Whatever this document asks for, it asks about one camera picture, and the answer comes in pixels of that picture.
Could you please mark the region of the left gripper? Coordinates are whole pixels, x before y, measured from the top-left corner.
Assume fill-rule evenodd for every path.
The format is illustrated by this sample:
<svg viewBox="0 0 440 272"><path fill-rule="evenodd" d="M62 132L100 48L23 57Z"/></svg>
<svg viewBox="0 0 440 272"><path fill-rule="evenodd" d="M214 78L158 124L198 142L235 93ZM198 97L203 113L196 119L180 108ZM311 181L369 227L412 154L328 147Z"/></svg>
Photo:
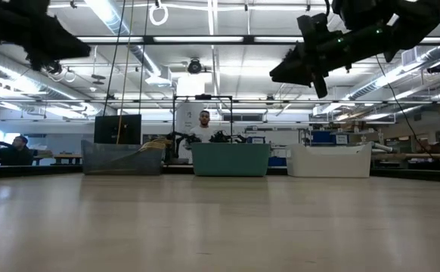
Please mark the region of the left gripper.
<svg viewBox="0 0 440 272"><path fill-rule="evenodd" d="M24 17L24 20L29 31L29 41L24 45L24 51L32 70L39 71L43 66L59 60L87 57L91 51L86 43L74 35L61 33L63 29L56 17Z"/></svg>

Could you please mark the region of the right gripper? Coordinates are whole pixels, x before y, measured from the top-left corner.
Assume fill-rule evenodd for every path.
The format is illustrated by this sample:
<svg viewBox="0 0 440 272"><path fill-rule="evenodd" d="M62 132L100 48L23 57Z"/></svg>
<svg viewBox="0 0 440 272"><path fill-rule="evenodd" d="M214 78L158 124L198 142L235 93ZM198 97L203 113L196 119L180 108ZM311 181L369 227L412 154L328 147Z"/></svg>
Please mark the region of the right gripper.
<svg viewBox="0 0 440 272"><path fill-rule="evenodd" d="M356 44L359 32L307 32L302 34L302 43L293 51L288 51L284 59L269 72L273 82L294 85L311 85L314 83L319 99L327 96L326 71L342 66L347 69L358 61ZM311 73L309 69L320 68L321 73Z"/></svg>

